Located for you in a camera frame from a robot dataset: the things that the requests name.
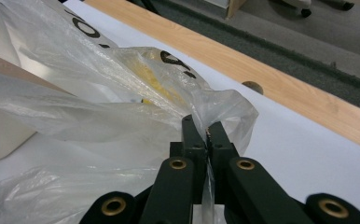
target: table surface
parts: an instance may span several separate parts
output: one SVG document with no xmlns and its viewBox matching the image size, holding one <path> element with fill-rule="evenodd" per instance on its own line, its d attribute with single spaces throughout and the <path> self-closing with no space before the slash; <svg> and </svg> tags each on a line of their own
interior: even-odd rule
<svg viewBox="0 0 360 224">
<path fill-rule="evenodd" d="M 192 66 L 213 89 L 234 89 L 246 97 L 258 110 L 259 117 L 244 156 L 260 161 L 289 195 L 304 202 L 308 195 L 326 192 L 337 195 L 360 209 L 360 142 L 355 141 L 357 144 L 352 138 L 344 137 L 343 133 L 340 135 L 333 132 L 331 126 L 322 125 L 322 122 L 334 122 L 335 127 L 339 125 L 338 127 L 349 128 L 352 125 L 349 122 L 344 126 L 338 123 L 351 115 L 354 119 L 360 119 L 357 117 L 360 116 L 357 108 L 139 7 L 123 1 L 112 2 L 120 4 L 118 8 L 122 8 L 116 9 L 119 15 L 115 19 L 101 13 L 99 10 L 102 9 L 97 6 L 95 7 L 99 10 L 88 6 L 102 3 L 101 0 L 87 0 L 84 3 L 70 0 L 65 4 L 120 47 L 153 46 L 164 49 Z M 144 30 L 141 28 L 143 25 L 135 24 L 135 17 L 145 20 Z M 180 36 L 187 37 L 187 41 L 174 41 L 172 44 L 171 35 L 163 39 L 157 38 L 157 32 L 163 30 L 168 34 L 169 31 L 178 31 Z M 200 53 L 198 50 L 191 50 L 189 45 L 195 47 L 193 41 L 201 46 Z M 209 47 L 218 52 L 213 56 L 206 53 L 204 50 Z M 212 65 L 218 63 L 215 56 L 220 56 L 223 60 Z M 258 77 L 264 74 L 272 76 L 270 82 L 276 84 Z M 239 83 L 245 80 L 262 84 L 266 96 Z M 306 92 L 311 96 L 297 96 Z M 312 112 L 316 110 L 317 115 L 313 115 Z M 333 114 L 325 117 L 324 111 L 331 111 Z M 322 122 L 316 122 L 310 117 L 317 117 Z M 360 135 L 358 129 L 349 129 L 355 132 L 353 136 Z M 36 134 L 8 157 L 0 160 L 0 180 L 40 165 L 120 166 L 124 163 L 122 160 L 123 157 L 118 154 L 108 160 L 93 151 Z"/>
</svg>

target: floor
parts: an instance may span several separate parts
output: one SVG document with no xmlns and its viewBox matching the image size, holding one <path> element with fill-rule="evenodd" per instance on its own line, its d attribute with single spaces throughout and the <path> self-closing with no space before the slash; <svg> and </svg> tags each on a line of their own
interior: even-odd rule
<svg viewBox="0 0 360 224">
<path fill-rule="evenodd" d="M 171 0 L 251 35 L 337 67 L 360 78 L 360 6 L 340 10 L 328 1 L 313 1 L 304 19 L 300 9 L 281 0 L 247 0 L 231 19 L 226 10 L 203 0 Z"/>
</svg>

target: white table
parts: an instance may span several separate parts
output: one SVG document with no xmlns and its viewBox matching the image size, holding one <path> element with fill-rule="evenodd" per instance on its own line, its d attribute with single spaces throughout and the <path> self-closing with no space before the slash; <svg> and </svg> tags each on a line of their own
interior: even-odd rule
<svg viewBox="0 0 360 224">
<path fill-rule="evenodd" d="M 289 195 L 304 202 L 308 195 L 326 192 L 360 209 L 359 145 L 84 3 L 74 0 L 65 4 L 120 47 L 164 49 L 191 65 L 213 89 L 235 89 L 246 97 L 259 117 L 244 156 L 264 165 Z M 69 163 L 116 164 L 80 147 L 36 134 L 0 160 L 0 180 L 39 165 Z"/>
</svg>

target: wooden table edge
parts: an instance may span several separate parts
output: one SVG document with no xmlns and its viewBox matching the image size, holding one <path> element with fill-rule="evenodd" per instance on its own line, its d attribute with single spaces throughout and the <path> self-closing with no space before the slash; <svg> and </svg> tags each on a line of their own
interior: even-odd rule
<svg viewBox="0 0 360 224">
<path fill-rule="evenodd" d="M 85 3 L 236 81 L 258 83 L 271 100 L 360 145 L 360 108 L 127 1 Z"/>
</svg>

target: brass ring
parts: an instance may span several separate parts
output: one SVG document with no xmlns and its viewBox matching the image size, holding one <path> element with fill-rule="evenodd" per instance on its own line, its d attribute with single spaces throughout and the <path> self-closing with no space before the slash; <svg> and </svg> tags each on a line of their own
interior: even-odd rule
<svg viewBox="0 0 360 224">
<path fill-rule="evenodd" d="M 118 208 L 110 209 L 108 207 L 108 205 L 110 203 L 118 203 Z M 127 205 L 127 203 L 125 202 L 124 199 L 122 199 L 120 197 L 114 197 L 114 198 L 106 200 L 104 202 L 104 204 L 102 204 L 102 213 L 107 215 L 108 217 L 116 216 L 124 211 L 126 205 Z"/>
<path fill-rule="evenodd" d="M 331 208 L 328 207 L 328 205 L 334 205 L 336 206 L 339 211 L 334 211 Z M 319 207 L 327 214 L 329 214 L 332 217 L 337 218 L 346 218 L 349 216 L 349 211 L 346 209 L 342 204 L 337 203 L 334 200 L 331 199 L 323 199 L 319 201 Z"/>
<path fill-rule="evenodd" d="M 185 161 L 182 161 L 182 160 L 175 160 L 175 161 L 171 161 L 170 165 L 175 170 L 181 170 L 181 169 L 186 168 L 187 163 Z"/>
<path fill-rule="evenodd" d="M 255 168 L 255 165 L 247 160 L 237 161 L 236 164 L 243 170 L 253 170 Z"/>
</svg>

